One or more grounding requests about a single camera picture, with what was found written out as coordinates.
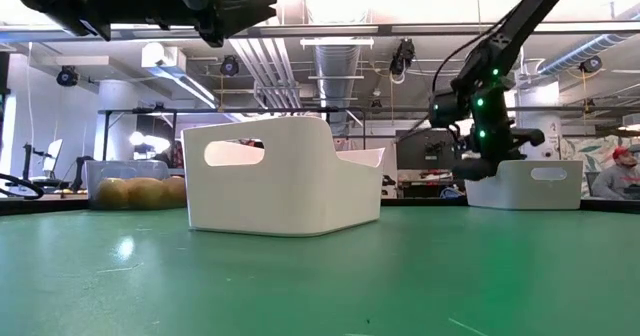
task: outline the green tabletop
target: green tabletop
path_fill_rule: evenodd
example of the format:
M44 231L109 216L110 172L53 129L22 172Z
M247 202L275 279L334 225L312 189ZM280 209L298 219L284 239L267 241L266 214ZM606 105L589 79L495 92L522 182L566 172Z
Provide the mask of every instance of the green tabletop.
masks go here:
M637 335L640 217L383 208L316 238L185 210L0 218L2 335Z

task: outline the red cap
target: red cap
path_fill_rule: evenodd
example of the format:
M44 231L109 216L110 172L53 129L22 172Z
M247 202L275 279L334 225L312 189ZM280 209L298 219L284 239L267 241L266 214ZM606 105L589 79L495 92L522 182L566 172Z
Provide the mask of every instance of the red cap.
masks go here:
M626 147L616 147L616 149L613 151L613 159L617 159L618 157L620 157L620 155L625 154L629 152L629 149Z

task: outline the desk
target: desk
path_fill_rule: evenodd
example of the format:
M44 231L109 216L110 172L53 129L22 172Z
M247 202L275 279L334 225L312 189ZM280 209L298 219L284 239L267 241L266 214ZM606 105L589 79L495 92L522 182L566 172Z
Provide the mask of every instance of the desk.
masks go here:
M316 238L187 227L186 210L1 217L3 334L637 333L636 215L383 207Z

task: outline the pillar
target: pillar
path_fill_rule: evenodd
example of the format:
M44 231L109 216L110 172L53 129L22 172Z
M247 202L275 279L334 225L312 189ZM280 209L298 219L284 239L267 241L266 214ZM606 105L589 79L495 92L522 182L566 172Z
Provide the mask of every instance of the pillar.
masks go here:
M556 77L518 82L516 106L558 106L559 97L560 87ZM540 129L545 136L542 145L533 147L526 143L522 146L521 152L527 155L527 160L560 160L562 124L558 112L516 112L516 125L520 128Z
M126 109L130 110L138 107L138 95L135 86L127 81L104 80L100 81L98 91L101 110ZM111 114L109 123L113 124L109 128L109 140L107 143L107 161L109 160L132 160L133 145L129 142L129 137L136 131L136 115L123 115L115 124L117 113ZM96 125L96 142L93 151L93 158L102 160L102 150L104 144L104 115L98 115Z

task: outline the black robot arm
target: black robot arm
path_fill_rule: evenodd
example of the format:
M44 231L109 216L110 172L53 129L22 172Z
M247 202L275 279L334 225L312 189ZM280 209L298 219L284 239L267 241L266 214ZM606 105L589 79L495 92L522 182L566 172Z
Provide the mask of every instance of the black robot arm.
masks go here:
M469 53L465 64L450 83L435 93L429 112L432 127L448 127L472 114L474 126L467 139L480 159L460 162L453 170L459 178L480 180L496 174L504 160L521 160L518 148L526 142L537 146L544 134L535 129L511 128L504 91L513 87L507 79L520 47L560 0L522 0Z
M76 36L109 41L112 24L194 26L212 47L224 38L275 16L277 0L20 0Z

